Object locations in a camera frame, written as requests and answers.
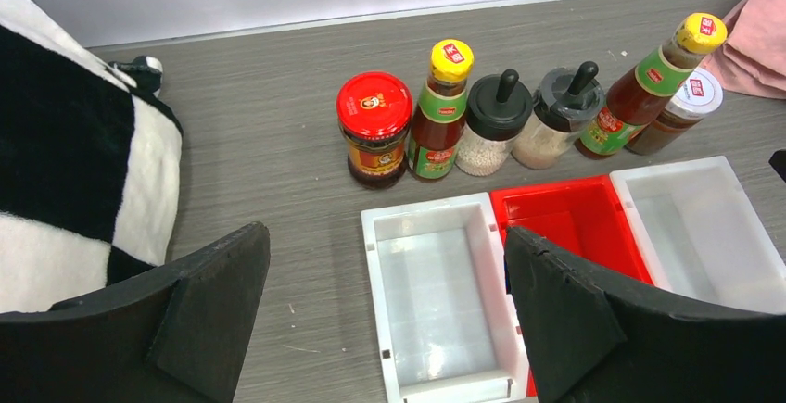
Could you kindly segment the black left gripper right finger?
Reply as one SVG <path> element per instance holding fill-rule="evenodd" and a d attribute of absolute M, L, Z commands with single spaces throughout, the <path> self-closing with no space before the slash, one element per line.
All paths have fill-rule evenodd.
<path fill-rule="evenodd" d="M 504 258 L 542 402 L 781 402 L 785 319 L 677 295 L 523 227 Z"/>

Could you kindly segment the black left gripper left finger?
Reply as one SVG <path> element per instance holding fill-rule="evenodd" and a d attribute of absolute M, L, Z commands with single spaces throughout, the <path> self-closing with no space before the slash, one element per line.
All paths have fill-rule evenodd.
<path fill-rule="evenodd" d="M 252 222 L 120 283 L 1 317 L 5 402 L 230 402 L 270 266 Z"/>

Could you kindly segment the white lid brown sauce jar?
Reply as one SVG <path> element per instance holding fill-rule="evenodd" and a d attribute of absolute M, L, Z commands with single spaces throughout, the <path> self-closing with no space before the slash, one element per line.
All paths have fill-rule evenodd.
<path fill-rule="evenodd" d="M 665 109 L 625 146 L 637 155 L 654 154 L 687 130 L 714 114 L 722 105 L 723 89 L 706 69 L 698 68 L 669 100 Z"/>

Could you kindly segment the red lid chili sauce jar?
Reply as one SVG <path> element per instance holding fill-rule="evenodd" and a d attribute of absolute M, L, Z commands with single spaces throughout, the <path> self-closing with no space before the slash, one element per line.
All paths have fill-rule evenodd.
<path fill-rule="evenodd" d="M 338 126 L 348 145 L 349 173 L 357 183 L 386 189 L 403 176 L 412 110 L 410 90 L 387 72 L 360 73 L 339 89 Z"/>

